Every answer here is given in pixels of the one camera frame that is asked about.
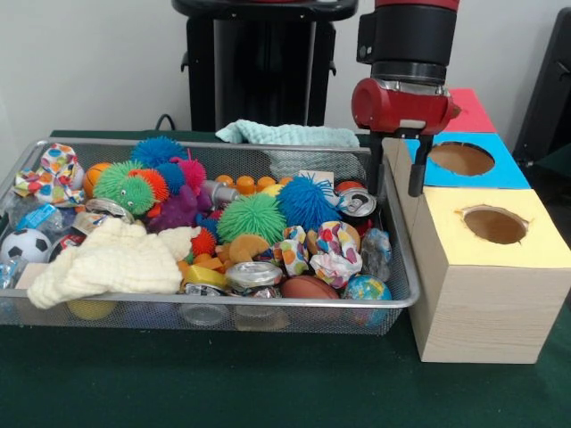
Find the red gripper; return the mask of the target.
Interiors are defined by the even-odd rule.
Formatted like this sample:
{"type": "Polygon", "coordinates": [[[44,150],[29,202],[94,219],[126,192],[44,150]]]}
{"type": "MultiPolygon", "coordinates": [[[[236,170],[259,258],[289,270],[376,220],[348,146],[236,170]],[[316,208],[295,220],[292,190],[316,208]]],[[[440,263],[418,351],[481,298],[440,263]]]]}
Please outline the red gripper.
{"type": "MultiPolygon", "coordinates": [[[[368,129],[368,190],[377,195],[379,170],[383,164],[383,139],[400,129],[414,129],[420,134],[438,134],[456,116],[457,105],[450,92],[441,86],[426,86],[394,80],[364,78],[352,93],[352,116],[358,128],[368,129]]],[[[409,196],[420,196],[426,174],[432,137],[418,138],[414,162],[410,167],[409,196]]]]}

